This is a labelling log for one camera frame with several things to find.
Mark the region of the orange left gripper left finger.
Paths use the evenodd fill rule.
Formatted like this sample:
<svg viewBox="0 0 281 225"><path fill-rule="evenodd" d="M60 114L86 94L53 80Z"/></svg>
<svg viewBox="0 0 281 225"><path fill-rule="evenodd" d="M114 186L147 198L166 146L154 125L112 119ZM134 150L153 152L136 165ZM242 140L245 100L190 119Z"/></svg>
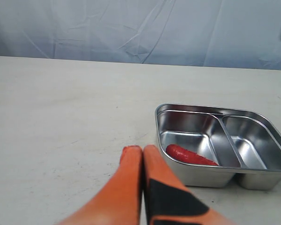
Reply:
<svg viewBox="0 0 281 225"><path fill-rule="evenodd" d="M60 225L138 225L141 214L142 148L123 148L119 166L100 191Z"/></svg>

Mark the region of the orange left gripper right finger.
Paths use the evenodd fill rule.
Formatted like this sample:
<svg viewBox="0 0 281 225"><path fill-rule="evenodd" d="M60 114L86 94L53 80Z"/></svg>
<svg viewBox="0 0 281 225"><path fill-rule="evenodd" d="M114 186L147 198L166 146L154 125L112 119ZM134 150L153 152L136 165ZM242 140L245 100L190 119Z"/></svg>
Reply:
<svg viewBox="0 0 281 225"><path fill-rule="evenodd" d="M163 159L158 148L143 150L148 225L233 225L195 197Z"/></svg>

